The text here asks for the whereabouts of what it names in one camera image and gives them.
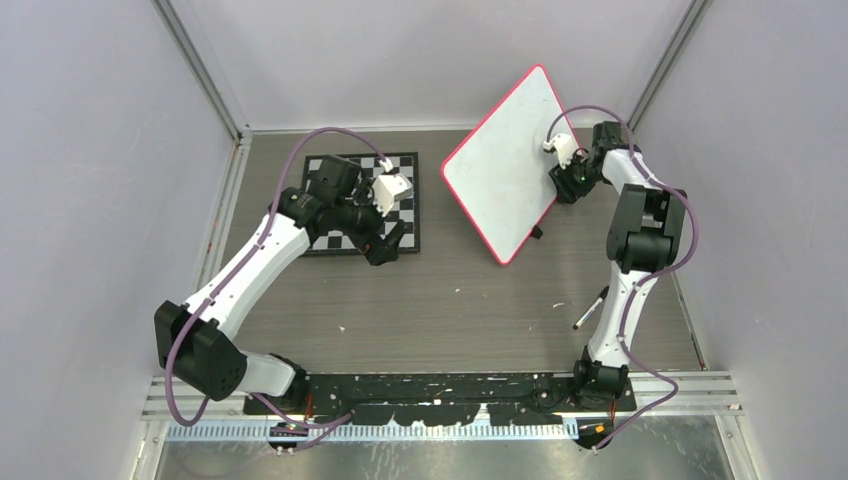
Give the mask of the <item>black white chessboard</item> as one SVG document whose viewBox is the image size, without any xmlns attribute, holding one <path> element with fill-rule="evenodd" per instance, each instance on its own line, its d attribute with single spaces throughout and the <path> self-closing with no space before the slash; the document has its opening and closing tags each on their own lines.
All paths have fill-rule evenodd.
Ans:
<svg viewBox="0 0 848 480">
<path fill-rule="evenodd" d="M 405 224 L 405 234 L 399 243 L 399 253 L 418 253 L 421 249 L 420 242 L 420 200 L 418 195 L 418 173 L 419 162 L 417 152 L 387 153 L 389 161 L 397 167 L 413 186 L 412 195 L 397 203 L 388 214 L 386 221 L 380 230 L 381 235 L 387 235 L 399 221 Z M 341 154 L 346 158 L 358 163 L 362 168 L 360 177 L 376 177 L 384 172 L 379 157 L 376 154 Z M 339 231 L 330 231 L 327 235 L 319 237 L 307 250 L 307 255 L 356 255 L 359 251 L 353 242 Z"/>
</svg>

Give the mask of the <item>pink framed whiteboard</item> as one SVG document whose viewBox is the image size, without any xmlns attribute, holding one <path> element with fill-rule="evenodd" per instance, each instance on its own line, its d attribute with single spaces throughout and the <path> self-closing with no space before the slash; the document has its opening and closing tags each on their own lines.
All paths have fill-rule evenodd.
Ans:
<svg viewBox="0 0 848 480">
<path fill-rule="evenodd" d="M 532 66 L 444 160 L 441 176 L 497 263 L 509 264 L 556 201 L 542 143 L 573 135 L 544 66 Z"/>
</svg>

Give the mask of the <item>black white marker pen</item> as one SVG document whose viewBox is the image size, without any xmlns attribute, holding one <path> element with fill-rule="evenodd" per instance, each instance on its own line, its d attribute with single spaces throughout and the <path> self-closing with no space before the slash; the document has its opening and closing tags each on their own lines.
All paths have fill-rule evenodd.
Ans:
<svg viewBox="0 0 848 480">
<path fill-rule="evenodd" d="M 598 310 L 598 308 L 603 304 L 609 292 L 609 287 L 605 286 L 601 292 L 596 296 L 593 303 L 586 309 L 586 311 L 578 318 L 577 321 L 572 325 L 573 330 L 580 329 L 590 318 L 591 316 Z"/>
</svg>

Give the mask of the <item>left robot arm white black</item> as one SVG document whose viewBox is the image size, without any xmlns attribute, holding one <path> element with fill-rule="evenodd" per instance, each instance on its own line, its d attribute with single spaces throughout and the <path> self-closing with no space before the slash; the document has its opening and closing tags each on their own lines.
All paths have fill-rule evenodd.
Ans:
<svg viewBox="0 0 848 480">
<path fill-rule="evenodd" d="M 154 315 L 161 366 L 213 401 L 245 392 L 268 395 L 284 414 L 305 405 L 307 389 L 295 364 L 246 352 L 233 340 L 277 277 L 317 240 L 340 233 L 372 266 L 398 258 L 406 224 L 385 224 L 413 194 L 410 168 L 394 159 L 365 168 L 337 155 L 308 165 L 304 186 L 281 192 L 250 240 L 209 283 L 180 304 L 164 302 Z"/>
</svg>

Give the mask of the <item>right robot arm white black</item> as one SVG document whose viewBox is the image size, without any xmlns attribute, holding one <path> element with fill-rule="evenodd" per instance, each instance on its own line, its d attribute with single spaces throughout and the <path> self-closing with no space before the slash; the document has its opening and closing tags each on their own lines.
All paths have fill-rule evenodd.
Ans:
<svg viewBox="0 0 848 480">
<path fill-rule="evenodd" d="M 619 123 L 605 121 L 594 126 L 589 149 L 567 133 L 549 132 L 542 144 L 557 158 L 549 176 L 558 202 L 573 204 L 599 183 L 618 195 L 606 239 L 611 277 L 601 297 L 605 305 L 565 396 L 589 411 L 608 408 L 625 393 L 641 311 L 658 272 L 677 258 L 685 219 L 684 194 L 662 187 L 624 134 Z"/>
</svg>

